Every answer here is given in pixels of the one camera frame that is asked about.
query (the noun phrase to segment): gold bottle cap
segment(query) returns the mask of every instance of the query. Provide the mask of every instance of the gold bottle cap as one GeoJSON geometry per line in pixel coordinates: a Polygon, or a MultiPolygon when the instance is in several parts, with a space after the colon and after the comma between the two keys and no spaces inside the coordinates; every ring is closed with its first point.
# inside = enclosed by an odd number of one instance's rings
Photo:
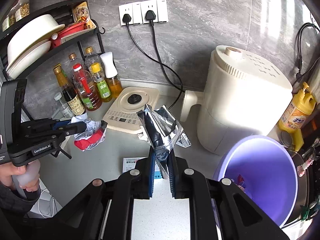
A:
{"type": "Polygon", "coordinates": [[[55,74],[59,74],[61,71],[62,71],[62,68],[61,68],[61,64],[60,63],[54,66],[53,72],[55,74]]]}
{"type": "Polygon", "coordinates": [[[77,55],[75,53],[72,53],[72,54],[69,55],[69,59],[74,59],[76,57],[77,57],[77,55]]]}
{"type": "Polygon", "coordinates": [[[91,53],[91,52],[93,52],[93,48],[90,46],[90,47],[87,47],[86,49],[85,49],[85,52],[86,52],[86,54],[88,54],[88,53],[91,53]]]}
{"type": "Polygon", "coordinates": [[[97,73],[101,70],[101,65],[99,62],[95,62],[91,65],[91,70],[93,73],[97,73]]]}

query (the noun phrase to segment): white plate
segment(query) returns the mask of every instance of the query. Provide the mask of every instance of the white plate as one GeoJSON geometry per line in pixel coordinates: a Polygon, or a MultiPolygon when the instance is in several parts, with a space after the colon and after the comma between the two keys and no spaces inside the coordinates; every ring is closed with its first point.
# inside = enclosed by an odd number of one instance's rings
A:
{"type": "Polygon", "coordinates": [[[32,63],[39,59],[42,55],[47,53],[50,49],[51,41],[45,40],[34,45],[28,49],[24,54],[22,54],[17,59],[17,64],[12,66],[8,71],[8,76],[10,79],[17,78],[26,68],[28,68],[32,63]]]}
{"type": "Polygon", "coordinates": [[[37,43],[36,45],[32,46],[30,49],[26,50],[20,57],[17,58],[17,60],[15,60],[13,62],[13,64],[11,66],[7,66],[7,69],[5,70],[7,73],[10,73],[13,68],[15,68],[15,66],[26,56],[28,55],[31,51],[33,51],[35,48],[39,47],[40,45],[48,42],[49,40],[43,40],[39,43],[37,43]]]}
{"type": "Polygon", "coordinates": [[[62,30],[64,27],[64,24],[58,25],[50,14],[41,15],[28,22],[17,31],[8,44],[9,67],[27,49],[40,41],[49,39],[52,34],[62,30]]]}

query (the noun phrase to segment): silver foil packet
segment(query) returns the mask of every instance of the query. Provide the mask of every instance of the silver foil packet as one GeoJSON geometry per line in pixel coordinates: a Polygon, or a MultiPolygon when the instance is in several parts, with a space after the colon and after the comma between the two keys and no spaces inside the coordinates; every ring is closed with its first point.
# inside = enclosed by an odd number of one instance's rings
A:
{"type": "Polygon", "coordinates": [[[142,124],[143,134],[140,139],[148,138],[156,155],[156,162],[164,179],[169,179],[167,157],[174,145],[187,148],[191,143],[183,131],[182,125],[170,113],[166,106],[152,110],[150,105],[145,105],[144,110],[137,112],[142,124]]]}

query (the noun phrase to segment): wall hook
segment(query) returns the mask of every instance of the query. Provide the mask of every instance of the wall hook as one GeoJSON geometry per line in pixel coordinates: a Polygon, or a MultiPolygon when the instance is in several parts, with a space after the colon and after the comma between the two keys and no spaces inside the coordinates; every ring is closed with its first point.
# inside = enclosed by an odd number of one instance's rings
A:
{"type": "Polygon", "coordinates": [[[104,27],[102,27],[103,29],[103,33],[99,30],[100,34],[105,34],[106,33],[106,29],[104,27]]]}

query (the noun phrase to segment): sleeve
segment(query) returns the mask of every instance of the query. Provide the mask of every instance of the sleeve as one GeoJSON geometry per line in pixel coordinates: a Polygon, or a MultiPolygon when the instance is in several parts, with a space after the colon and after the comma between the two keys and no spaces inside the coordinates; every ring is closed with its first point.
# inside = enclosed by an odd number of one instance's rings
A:
{"type": "Polygon", "coordinates": [[[24,200],[9,188],[0,183],[0,208],[10,212],[21,214],[22,216],[28,213],[32,206],[40,197],[40,189],[33,192],[31,199],[24,200]]]}

